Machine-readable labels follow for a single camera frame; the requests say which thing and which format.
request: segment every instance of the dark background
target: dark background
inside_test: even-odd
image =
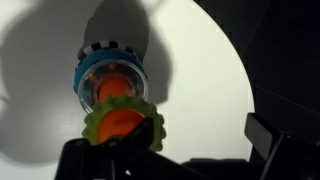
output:
[[[255,111],[320,143],[320,13],[311,0],[195,0],[225,32],[248,73]]]

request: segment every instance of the orange part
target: orange part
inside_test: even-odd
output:
[[[124,108],[110,111],[99,126],[99,143],[114,135],[127,135],[144,119],[141,113]]]
[[[132,89],[126,80],[117,77],[106,79],[99,86],[99,101],[104,101],[109,95],[121,96],[124,93],[133,96]]]

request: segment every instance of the green gear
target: green gear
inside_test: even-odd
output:
[[[99,144],[98,128],[103,117],[112,110],[129,108],[136,110],[145,117],[153,118],[154,120],[154,138],[149,147],[151,151],[161,151],[162,139],[166,137],[166,131],[163,127],[164,119],[161,114],[157,113],[157,108],[153,104],[149,104],[141,97],[132,97],[128,94],[115,97],[109,96],[104,102],[98,102],[93,106],[93,112],[88,114],[84,119],[86,128],[82,132],[82,136],[90,141],[91,145]]]

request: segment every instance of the black object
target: black object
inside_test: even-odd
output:
[[[277,131],[253,113],[247,116],[245,134],[262,157],[260,162],[254,157],[249,162],[191,159],[179,165],[148,151],[152,132],[153,120],[146,118],[129,135],[97,146],[85,139],[71,140],[63,148],[55,179],[320,179],[319,147]]]

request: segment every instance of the black and white pattern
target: black and white pattern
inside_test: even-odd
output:
[[[88,55],[94,53],[95,51],[97,51],[99,49],[111,49],[111,48],[121,49],[123,51],[126,51],[126,52],[132,54],[132,56],[135,57],[136,59],[139,59],[138,55],[133,51],[133,49],[131,49],[128,46],[125,46],[125,45],[118,43],[116,41],[100,41],[100,42],[92,44],[91,46],[89,46],[83,50],[83,52],[78,57],[78,59],[80,60],[79,64],[82,63],[84,58],[86,58]]]

